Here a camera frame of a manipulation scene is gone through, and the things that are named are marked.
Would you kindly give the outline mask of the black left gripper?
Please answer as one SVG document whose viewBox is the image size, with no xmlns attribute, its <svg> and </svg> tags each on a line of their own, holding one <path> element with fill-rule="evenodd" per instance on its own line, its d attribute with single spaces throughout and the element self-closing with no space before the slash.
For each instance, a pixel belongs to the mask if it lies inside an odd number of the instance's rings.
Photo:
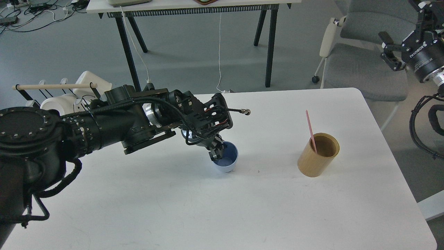
<svg viewBox="0 0 444 250">
<path fill-rule="evenodd" d="M 219 132 L 233 126 L 230 112 L 250 115 L 249 109 L 230 109 L 221 93 L 216 93 L 205 104 L 189 91 L 167 92 L 166 116 L 170 126 L 185 132 L 187 145 L 203 146 L 209 150 L 212 161 L 223 158 L 224 141 Z"/>
</svg>

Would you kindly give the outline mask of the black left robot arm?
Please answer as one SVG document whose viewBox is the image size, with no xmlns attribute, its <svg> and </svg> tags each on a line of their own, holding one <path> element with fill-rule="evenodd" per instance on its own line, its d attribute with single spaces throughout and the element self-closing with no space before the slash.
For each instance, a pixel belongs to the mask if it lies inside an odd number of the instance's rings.
<svg viewBox="0 0 444 250">
<path fill-rule="evenodd" d="M 202 103 L 191 92 L 141 92 L 131 85 L 106 91 L 106 101 L 91 101 L 90 109 L 60 115 L 39 107 L 1 110 L 1 245 L 16 224 L 47 220 L 42 198 L 59 194 L 82 169 L 80 158 L 121 142 L 126 155 L 173 137 L 182 130 L 187 145 L 203 146 L 212 161 L 225 151 L 220 132 L 233 126 L 221 93 Z"/>
</svg>

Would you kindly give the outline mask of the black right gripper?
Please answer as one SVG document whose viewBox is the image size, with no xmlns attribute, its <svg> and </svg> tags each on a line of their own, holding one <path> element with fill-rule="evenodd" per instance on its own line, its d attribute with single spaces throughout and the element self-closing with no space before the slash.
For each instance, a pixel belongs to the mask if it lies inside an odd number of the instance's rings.
<svg viewBox="0 0 444 250">
<path fill-rule="evenodd" d="M 382 60 L 393 71 L 407 67 L 413 71 L 420 83 L 434 78 L 443 68 L 443 23 L 444 1 L 442 0 L 409 0 L 417 12 L 415 29 L 402 44 L 395 44 L 390 35 L 383 31 L 378 36 L 382 40 Z M 399 60 L 394 52 L 401 52 Z"/>
</svg>

